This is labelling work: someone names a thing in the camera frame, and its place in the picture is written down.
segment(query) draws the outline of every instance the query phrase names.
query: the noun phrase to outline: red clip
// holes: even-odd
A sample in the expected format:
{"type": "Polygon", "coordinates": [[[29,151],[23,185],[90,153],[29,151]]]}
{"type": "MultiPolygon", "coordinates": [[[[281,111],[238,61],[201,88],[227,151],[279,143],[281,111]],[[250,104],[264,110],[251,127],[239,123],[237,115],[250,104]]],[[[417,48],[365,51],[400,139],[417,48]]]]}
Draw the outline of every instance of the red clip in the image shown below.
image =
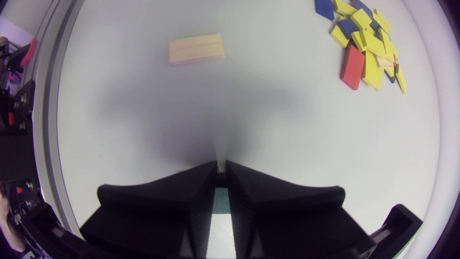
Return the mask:
{"type": "Polygon", "coordinates": [[[8,121],[9,121],[10,125],[14,124],[14,113],[12,113],[12,112],[8,113],[8,121]]]}

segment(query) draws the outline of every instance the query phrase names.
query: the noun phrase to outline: beige block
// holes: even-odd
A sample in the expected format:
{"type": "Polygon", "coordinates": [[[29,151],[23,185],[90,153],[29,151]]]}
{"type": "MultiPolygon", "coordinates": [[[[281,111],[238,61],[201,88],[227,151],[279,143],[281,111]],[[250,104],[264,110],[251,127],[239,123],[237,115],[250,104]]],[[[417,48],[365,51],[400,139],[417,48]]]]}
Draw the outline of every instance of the beige block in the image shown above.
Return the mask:
{"type": "Polygon", "coordinates": [[[225,58],[220,34],[202,35],[169,42],[169,63],[184,65],[225,58]]]}

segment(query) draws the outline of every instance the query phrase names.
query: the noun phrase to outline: blue block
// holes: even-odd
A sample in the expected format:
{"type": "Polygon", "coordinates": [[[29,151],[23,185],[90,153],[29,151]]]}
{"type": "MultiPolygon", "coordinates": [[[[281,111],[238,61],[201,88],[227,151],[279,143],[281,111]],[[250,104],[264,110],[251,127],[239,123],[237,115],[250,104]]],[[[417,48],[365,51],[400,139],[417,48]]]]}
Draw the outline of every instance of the blue block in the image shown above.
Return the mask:
{"type": "Polygon", "coordinates": [[[374,17],[374,15],[372,14],[372,11],[371,9],[369,9],[365,4],[363,4],[360,0],[352,0],[354,3],[352,4],[352,6],[354,8],[356,8],[357,10],[359,9],[364,9],[364,11],[369,15],[369,17],[374,17]]]}
{"type": "Polygon", "coordinates": [[[395,76],[394,77],[391,77],[390,75],[388,75],[388,73],[386,71],[385,71],[385,75],[388,77],[388,79],[390,80],[391,83],[396,82],[396,70],[395,70],[395,76]]]}
{"type": "Polygon", "coordinates": [[[329,20],[334,20],[334,9],[331,0],[315,0],[315,3],[317,14],[329,20]]]}
{"type": "Polygon", "coordinates": [[[359,31],[358,26],[351,20],[345,19],[337,22],[337,26],[344,33],[345,38],[350,39],[351,34],[355,31],[359,31]]]}
{"type": "Polygon", "coordinates": [[[376,22],[376,21],[374,20],[374,18],[372,18],[372,22],[371,22],[370,26],[371,26],[372,29],[375,30],[375,32],[377,32],[377,29],[380,27],[379,23],[376,22]]]}

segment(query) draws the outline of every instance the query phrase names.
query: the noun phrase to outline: wooden block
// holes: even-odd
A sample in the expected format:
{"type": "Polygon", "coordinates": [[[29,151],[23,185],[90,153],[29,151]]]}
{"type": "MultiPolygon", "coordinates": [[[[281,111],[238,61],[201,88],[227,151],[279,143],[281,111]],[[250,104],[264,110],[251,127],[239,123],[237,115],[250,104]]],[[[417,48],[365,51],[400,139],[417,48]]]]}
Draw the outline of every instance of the wooden block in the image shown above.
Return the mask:
{"type": "Polygon", "coordinates": [[[358,11],[356,8],[346,4],[345,2],[341,0],[333,0],[333,5],[334,5],[334,10],[340,13],[341,15],[351,16],[356,11],[358,11]]]}
{"type": "Polygon", "coordinates": [[[345,38],[350,39],[351,38],[351,33],[354,31],[359,31],[358,26],[350,20],[350,19],[345,19],[337,22],[338,27],[340,30],[344,33],[345,38]]]}
{"type": "Polygon", "coordinates": [[[377,63],[377,67],[379,68],[394,68],[393,62],[383,59],[379,56],[375,56],[375,62],[377,63]]]}
{"type": "Polygon", "coordinates": [[[369,9],[365,4],[363,4],[361,1],[359,0],[353,0],[351,2],[351,6],[356,8],[357,10],[359,9],[363,9],[368,15],[369,17],[372,17],[372,11],[371,9],[369,9]]]}
{"type": "Polygon", "coordinates": [[[359,29],[368,27],[372,22],[372,19],[363,9],[356,11],[352,16],[350,16],[350,19],[356,24],[356,26],[358,26],[359,29]]]}
{"type": "Polygon", "coordinates": [[[401,88],[402,94],[406,94],[406,90],[407,90],[406,79],[404,78],[403,71],[401,71],[401,67],[399,64],[396,65],[395,74],[396,74],[396,79],[398,80],[399,87],[401,88]]]}
{"type": "Polygon", "coordinates": [[[395,61],[393,55],[394,46],[390,40],[390,36],[382,28],[379,28],[377,31],[379,33],[379,38],[385,47],[386,58],[393,63],[395,61]]]}
{"type": "Polygon", "coordinates": [[[366,50],[365,46],[362,44],[361,34],[359,33],[359,31],[352,32],[351,38],[354,41],[359,52],[363,52],[366,50]]]}
{"type": "Polygon", "coordinates": [[[350,41],[347,38],[345,38],[345,35],[337,25],[334,26],[330,35],[342,48],[346,48],[348,42],[350,41]]]}
{"type": "Polygon", "coordinates": [[[388,28],[388,26],[385,24],[385,22],[376,14],[373,15],[373,19],[380,25],[380,27],[382,27],[382,29],[384,29],[386,32],[389,32],[390,29],[388,28]]]}
{"type": "Polygon", "coordinates": [[[385,68],[385,74],[390,80],[391,83],[396,82],[396,76],[395,76],[395,68],[385,68]]]}
{"type": "Polygon", "coordinates": [[[364,68],[362,70],[362,80],[369,86],[374,88],[375,91],[380,90],[380,84],[382,83],[384,69],[377,67],[375,57],[372,52],[366,50],[364,52],[364,68]]]}
{"type": "Polygon", "coordinates": [[[334,9],[331,0],[315,0],[316,13],[329,19],[334,20],[334,9]]]}
{"type": "Polygon", "coordinates": [[[370,25],[368,27],[364,28],[363,30],[364,30],[364,32],[369,33],[370,35],[375,36],[375,30],[372,29],[370,25]]]}
{"type": "Polygon", "coordinates": [[[382,20],[382,22],[385,23],[385,25],[388,27],[388,31],[390,31],[391,30],[391,25],[388,22],[388,20],[385,18],[385,16],[383,16],[383,14],[381,12],[379,12],[377,9],[374,9],[374,13],[372,14],[372,16],[374,16],[374,14],[376,14],[382,20]]]}
{"type": "Polygon", "coordinates": [[[358,90],[364,66],[364,55],[353,45],[348,46],[340,79],[353,90],[358,90]]]}
{"type": "Polygon", "coordinates": [[[225,58],[220,34],[209,34],[169,42],[169,63],[184,65],[225,58]]]}
{"type": "Polygon", "coordinates": [[[362,45],[369,50],[370,52],[374,53],[375,55],[386,59],[386,52],[383,43],[377,39],[376,37],[370,35],[369,33],[365,33],[364,31],[359,31],[362,39],[362,45]]]}

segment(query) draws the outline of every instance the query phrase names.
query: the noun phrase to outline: white wall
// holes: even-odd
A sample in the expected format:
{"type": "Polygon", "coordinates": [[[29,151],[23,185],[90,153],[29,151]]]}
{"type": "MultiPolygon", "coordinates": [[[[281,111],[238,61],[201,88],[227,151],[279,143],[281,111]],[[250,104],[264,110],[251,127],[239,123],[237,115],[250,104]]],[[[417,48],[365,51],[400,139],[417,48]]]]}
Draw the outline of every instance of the white wall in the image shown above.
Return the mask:
{"type": "Polygon", "coordinates": [[[35,36],[52,2],[53,0],[8,0],[0,16],[35,36]]]}

